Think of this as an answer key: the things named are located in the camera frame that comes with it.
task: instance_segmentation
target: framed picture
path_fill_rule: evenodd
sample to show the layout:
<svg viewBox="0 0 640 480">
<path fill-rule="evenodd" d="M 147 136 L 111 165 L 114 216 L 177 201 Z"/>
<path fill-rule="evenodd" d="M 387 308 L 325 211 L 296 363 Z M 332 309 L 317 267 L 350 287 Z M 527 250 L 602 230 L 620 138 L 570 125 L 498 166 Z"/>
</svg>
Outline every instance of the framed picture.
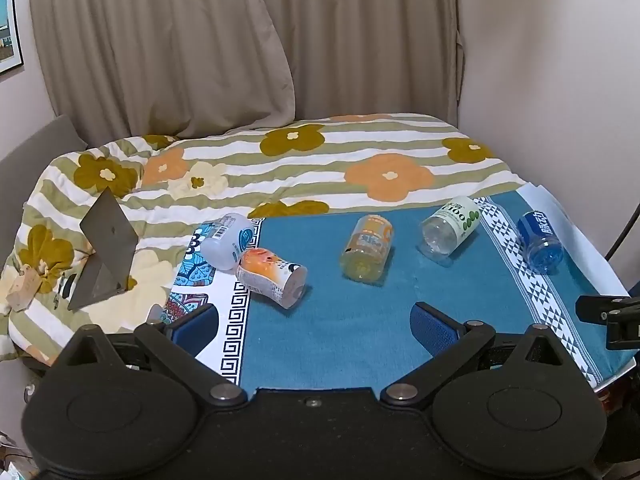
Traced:
<svg viewBox="0 0 640 480">
<path fill-rule="evenodd" d="M 14 0 L 0 0 L 0 74 L 22 66 Z"/>
</svg>

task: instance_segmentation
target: beige curtain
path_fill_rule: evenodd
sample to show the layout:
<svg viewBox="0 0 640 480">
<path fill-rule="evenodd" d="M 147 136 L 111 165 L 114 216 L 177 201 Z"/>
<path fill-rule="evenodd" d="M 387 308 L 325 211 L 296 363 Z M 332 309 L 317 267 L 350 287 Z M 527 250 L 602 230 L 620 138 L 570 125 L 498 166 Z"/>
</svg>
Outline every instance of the beige curtain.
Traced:
<svg viewBox="0 0 640 480">
<path fill-rule="evenodd" d="M 92 145 L 293 119 L 263 0 L 31 0 L 31 13 L 54 110 Z"/>
<path fill-rule="evenodd" d="M 456 123 L 456 0 L 264 1 L 298 118 L 405 111 Z"/>
</svg>

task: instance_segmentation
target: floral bedding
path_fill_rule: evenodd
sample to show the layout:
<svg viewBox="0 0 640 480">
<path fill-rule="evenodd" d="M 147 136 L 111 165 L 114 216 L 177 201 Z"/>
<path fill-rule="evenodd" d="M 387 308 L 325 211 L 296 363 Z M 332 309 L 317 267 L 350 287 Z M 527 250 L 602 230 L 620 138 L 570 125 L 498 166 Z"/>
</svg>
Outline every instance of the floral bedding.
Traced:
<svg viewBox="0 0 640 480">
<path fill-rule="evenodd" d="M 194 229 L 227 212 L 382 211 L 521 184 L 487 146 L 417 114 L 300 121 L 205 139 L 131 137 L 68 153 L 52 161 L 24 205 L 0 280 L 0 360 L 25 351 L 51 364 L 86 323 L 107 333 L 133 330 L 153 304 L 165 304 Z M 92 252 L 79 223 L 107 187 L 140 238 L 128 291 L 73 313 L 63 285 Z M 13 312 L 6 293 L 22 264 L 43 281 L 31 305 Z"/>
</svg>

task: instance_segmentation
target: yellow bottle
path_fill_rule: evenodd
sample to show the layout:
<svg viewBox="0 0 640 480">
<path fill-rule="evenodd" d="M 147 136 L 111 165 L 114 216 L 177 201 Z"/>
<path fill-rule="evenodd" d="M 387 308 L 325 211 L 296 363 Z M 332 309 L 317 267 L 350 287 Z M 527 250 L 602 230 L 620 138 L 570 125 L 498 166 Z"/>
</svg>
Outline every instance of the yellow bottle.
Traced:
<svg viewBox="0 0 640 480">
<path fill-rule="evenodd" d="M 342 272 L 357 282 L 374 283 L 385 268 L 394 229 L 378 215 L 363 216 L 340 257 Z"/>
</svg>

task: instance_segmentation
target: blue cloth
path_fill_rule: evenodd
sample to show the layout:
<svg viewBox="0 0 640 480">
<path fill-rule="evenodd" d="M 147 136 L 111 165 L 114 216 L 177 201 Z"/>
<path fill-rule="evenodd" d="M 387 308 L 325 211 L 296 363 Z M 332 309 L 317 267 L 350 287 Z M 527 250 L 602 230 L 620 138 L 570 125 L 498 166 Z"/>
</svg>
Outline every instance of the blue cloth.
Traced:
<svg viewBox="0 0 640 480">
<path fill-rule="evenodd" d="M 510 267 L 508 251 L 513 256 L 518 248 L 503 239 L 504 233 L 508 238 L 515 230 L 514 220 L 530 210 L 516 192 L 486 199 L 482 224 L 458 248 L 449 267 L 428 260 L 417 249 L 418 225 L 436 209 L 382 213 L 395 231 L 382 286 L 352 282 L 342 276 L 338 264 L 364 213 L 267 218 L 259 245 L 306 266 L 308 291 L 289 311 L 251 295 L 241 386 L 249 394 L 258 387 L 359 386 L 371 386 L 379 394 L 431 357 L 410 331 L 409 314 L 416 301 L 459 322 L 483 320 L 498 332 L 521 333 L 533 322 L 546 322 L 565 339 L 593 386 L 629 361 L 633 351 L 605 349 L 604 327 L 575 317 L 578 296 L 596 292 L 568 254 L 546 280 L 548 285 L 527 290 L 519 282 L 518 272 L 529 276 L 528 271 Z M 536 312 L 536 302 L 544 306 L 546 300 L 559 307 L 548 314 L 546 307 Z"/>
</svg>

